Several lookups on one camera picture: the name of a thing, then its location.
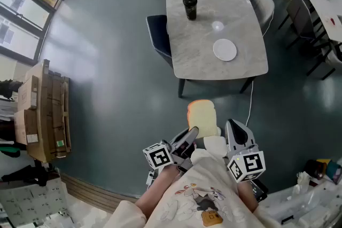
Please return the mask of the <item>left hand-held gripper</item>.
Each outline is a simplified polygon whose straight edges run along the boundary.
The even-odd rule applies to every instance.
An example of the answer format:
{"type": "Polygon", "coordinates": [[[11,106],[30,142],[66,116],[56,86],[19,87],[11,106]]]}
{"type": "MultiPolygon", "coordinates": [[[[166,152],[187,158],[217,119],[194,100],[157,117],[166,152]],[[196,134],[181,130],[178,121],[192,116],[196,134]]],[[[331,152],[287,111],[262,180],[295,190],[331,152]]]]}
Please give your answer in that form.
{"type": "Polygon", "coordinates": [[[195,150],[194,141],[199,129],[193,127],[184,129],[170,142],[162,140],[148,148],[143,149],[145,158],[152,169],[147,176],[146,185],[151,186],[158,177],[159,172],[169,165],[177,166],[181,174],[192,167],[191,154],[195,150]]]}

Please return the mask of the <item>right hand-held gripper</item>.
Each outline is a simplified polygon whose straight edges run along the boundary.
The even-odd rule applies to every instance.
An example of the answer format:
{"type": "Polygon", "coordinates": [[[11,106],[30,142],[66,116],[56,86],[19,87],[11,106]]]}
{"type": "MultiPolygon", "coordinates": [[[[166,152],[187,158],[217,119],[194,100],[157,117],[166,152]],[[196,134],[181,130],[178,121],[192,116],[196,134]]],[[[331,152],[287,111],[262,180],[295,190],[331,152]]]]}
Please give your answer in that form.
{"type": "Polygon", "coordinates": [[[232,153],[228,153],[223,159],[236,183],[256,179],[265,172],[263,151],[259,150],[253,132],[246,125],[229,119],[226,122],[226,142],[232,153]],[[250,147],[235,153],[233,151],[236,150],[236,143],[250,147]]]}

